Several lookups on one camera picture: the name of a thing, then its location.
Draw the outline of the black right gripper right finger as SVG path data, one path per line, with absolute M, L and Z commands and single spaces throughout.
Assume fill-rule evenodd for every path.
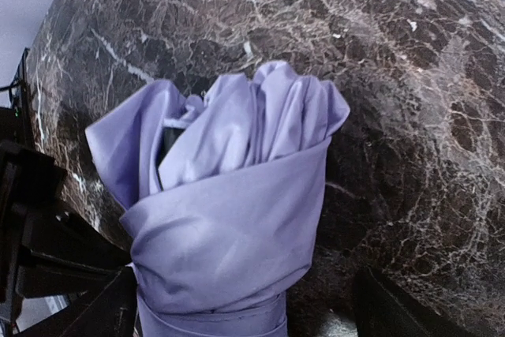
M 423 306 L 386 275 L 373 268 L 363 268 L 354 276 L 353 312 L 359 336 L 472 335 Z

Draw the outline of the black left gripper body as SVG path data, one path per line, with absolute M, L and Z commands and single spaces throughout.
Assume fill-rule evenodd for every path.
M 3 107 L 2 331 L 18 329 L 23 300 L 68 294 L 78 299 L 126 268 L 126 252 L 60 199 L 65 169 L 26 143 L 21 116 Z

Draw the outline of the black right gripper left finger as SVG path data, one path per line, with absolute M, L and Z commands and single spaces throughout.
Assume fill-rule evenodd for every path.
M 23 331 L 24 336 L 132 336 L 137 316 L 137 282 L 123 268 L 72 305 Z

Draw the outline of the lavender folding umbrella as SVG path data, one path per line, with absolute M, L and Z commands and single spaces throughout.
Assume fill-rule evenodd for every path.
M 204 96 L 154 81 L 86 129 L 133 240 L 144 335 L 287 335 L 349 112 L 332 82 L 278 61 Z

